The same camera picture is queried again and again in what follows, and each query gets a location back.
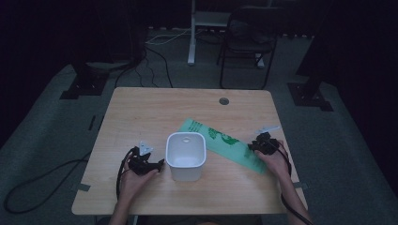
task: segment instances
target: white container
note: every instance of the white container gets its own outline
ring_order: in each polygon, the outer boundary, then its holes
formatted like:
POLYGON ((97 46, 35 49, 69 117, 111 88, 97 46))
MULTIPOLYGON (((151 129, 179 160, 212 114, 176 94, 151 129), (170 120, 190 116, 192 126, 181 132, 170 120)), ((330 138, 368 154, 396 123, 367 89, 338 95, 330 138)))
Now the white container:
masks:
POLYGON ((196 181, 206 161, 206 141, 195 132, 173 133, 167 139, 166 162, 177 181, 196 181))

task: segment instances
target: human hand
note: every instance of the human hand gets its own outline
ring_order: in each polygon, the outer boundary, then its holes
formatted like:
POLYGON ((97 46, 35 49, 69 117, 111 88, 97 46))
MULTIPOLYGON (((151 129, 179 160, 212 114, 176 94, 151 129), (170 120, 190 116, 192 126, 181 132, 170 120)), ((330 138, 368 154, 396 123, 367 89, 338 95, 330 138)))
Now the human hand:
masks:
POLYGON ((289 167, 283 157, 282 154, 286 158, 287 153, 286 150, 283 147, 283 141, 278 140, 279 143, 279 151, 277 150, 274 154, 272 155, 264 155, 262 152, 255 150, 254 153, 265 163, 267 163, 267 167, 269 168, 270 171, 272 171, 278 178, 281 178, 282 176, 290 176, 289 175, 289 167))
POLYGON ((137 175, 129 168, 129 155, 124 164, 124 172, 121 175, 120 200, 132 202, 137 194, 144 188, 147 182, 158 173, 158 170, 152 170, 145 175, 137 175))

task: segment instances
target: human arm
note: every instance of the human arm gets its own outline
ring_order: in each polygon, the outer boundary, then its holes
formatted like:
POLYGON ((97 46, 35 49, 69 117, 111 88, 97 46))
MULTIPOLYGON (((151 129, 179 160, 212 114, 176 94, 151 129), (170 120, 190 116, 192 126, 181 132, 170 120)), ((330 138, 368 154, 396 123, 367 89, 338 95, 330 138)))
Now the human arm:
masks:
MULTIPOLYGON (((285 158, 287 158, 287 153, 283 147, 282 142, 280 142, 279 150, 272 155, 264 155, 258 150, 256 150, 254 153, 260 159, 267 163, 267 167, 269 168, 269 170, 272 171, 272 173, 278 179, 281 186, 281 192, 287 204, 303 217, 312 222, 310 214, 308 213, 307 209, 299 198, 299 195, 297 194, 293 182, 290 178, 288 164, 285 160, 285 158)), ((306 224, 289 210, 287 211, 287 218, 290 225, 306 224)))
POLYGON ((129 216, 130 207, 144 188, 146 183, 158 173, 158 170, 148 172, 143 176, 137 175, 129 169, 129 160, 126 160, 124 172, 121 176, 120 195, 112 214, 110 225, 125 225, 129 216))

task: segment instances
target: dark background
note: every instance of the dark background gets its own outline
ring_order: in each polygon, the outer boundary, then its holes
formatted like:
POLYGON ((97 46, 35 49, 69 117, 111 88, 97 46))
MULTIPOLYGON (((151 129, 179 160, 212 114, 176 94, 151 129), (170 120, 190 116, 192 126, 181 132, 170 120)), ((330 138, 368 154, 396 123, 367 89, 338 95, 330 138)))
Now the dark background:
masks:
MULTIPOLYGON (((198 0, 197 8, 230 11, 248 3, 198 0)), ((129 59, 136 51, 130 46, 125 1, 7 0, 0 4, 1 146, 72 55, 85 62, 112 63, 129 59)), ((130 4, 136 24, 154 28, 191 24, 191 1, 130 4)), ((274 6, 287 8, 291 20, 285 33, 290 37, 315 36, 298 74, 321 76, 338 88, 397 193, 397 4, 392 0, 279 0, 274 6)))

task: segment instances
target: wooden table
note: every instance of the wooden table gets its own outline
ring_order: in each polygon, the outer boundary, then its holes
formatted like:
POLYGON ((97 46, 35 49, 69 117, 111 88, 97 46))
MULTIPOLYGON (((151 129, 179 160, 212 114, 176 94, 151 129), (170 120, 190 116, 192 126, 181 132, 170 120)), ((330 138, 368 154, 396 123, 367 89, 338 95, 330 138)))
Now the wooden table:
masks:
MULTIPOLYGON (((168 136, 189 117, 245 143, 255 139, 257 129, 281 124, 267 91, 119 87, 82 179, 90 189, 78 190, 72 212, 111 215, 116 203, 117 171, 126 153, 145 141, 155 148, 149 161, 164 158, 168 136), (220 98, 228 98, 229 104, 221 105, 220 98)), ((283 140, 289 151, 281 128, 270 134, 283 140)), ((299 180, 294 165, 292 180, 299 180)), ((298 188, 297 192, 306 205, 302 190, 298 188)), ((132 215, 284 212, 277 182, 269 171, 259 174, 209 150, 200 180, 174 181, 165 163, 130 209, 132 215)))

